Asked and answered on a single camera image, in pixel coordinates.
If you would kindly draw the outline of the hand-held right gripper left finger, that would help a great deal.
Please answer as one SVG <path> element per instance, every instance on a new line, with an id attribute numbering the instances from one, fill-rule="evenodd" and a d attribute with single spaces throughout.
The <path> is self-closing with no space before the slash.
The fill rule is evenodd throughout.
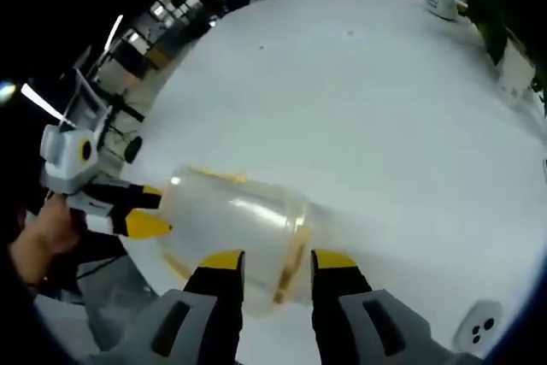
<path id="1" fill-rule="evenodd" d="M 243 328 L 243 250 L 200 262 L 182 290 L 143 309 L 114 348 L 89 364 L 235 364 Z"/>

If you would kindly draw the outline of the person's left hand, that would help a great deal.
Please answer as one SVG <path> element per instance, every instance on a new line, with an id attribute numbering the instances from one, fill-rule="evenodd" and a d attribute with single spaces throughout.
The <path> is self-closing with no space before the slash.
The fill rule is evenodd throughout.
<path id="1" fill-rule="evenodd" d="M 55 257 L 77 244 L 78 219 L 66 197 L 55 194 L 44 202 L 35 219 L 22 228 L 9 246 L 16 272 L 32 294 L 39 293 Z"/>

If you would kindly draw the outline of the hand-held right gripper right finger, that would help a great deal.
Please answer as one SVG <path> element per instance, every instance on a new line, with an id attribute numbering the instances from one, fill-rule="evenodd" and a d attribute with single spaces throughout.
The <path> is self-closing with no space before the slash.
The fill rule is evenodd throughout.
<path id="1" fill-rule="evenodd" d="M 429 322 L 388 291 L 373 290 L 357 263 L 311 250 L 311 321 L 323 364 L 480 364 L 436 342 Z"/>

